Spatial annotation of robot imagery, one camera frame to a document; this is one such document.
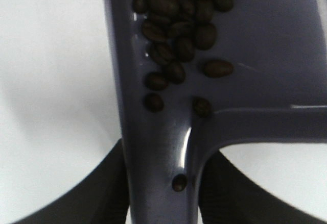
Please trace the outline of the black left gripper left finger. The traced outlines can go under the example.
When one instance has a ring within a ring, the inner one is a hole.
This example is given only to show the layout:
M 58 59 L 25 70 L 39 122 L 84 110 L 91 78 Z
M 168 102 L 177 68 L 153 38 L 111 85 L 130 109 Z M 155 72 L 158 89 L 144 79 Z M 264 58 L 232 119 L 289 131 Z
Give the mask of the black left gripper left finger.
M 125 223 L 129 189 L 122 141 L 60 198 L 17 223 Z

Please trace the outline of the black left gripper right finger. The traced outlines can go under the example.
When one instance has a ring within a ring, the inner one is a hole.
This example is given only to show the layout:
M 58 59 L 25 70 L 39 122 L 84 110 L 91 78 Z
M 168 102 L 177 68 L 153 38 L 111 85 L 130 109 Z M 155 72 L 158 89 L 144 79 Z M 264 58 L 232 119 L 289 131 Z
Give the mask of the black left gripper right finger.
M 323 223 L 261 188 L 220 152 L 204 166 L 199 208 L 203 223 Z

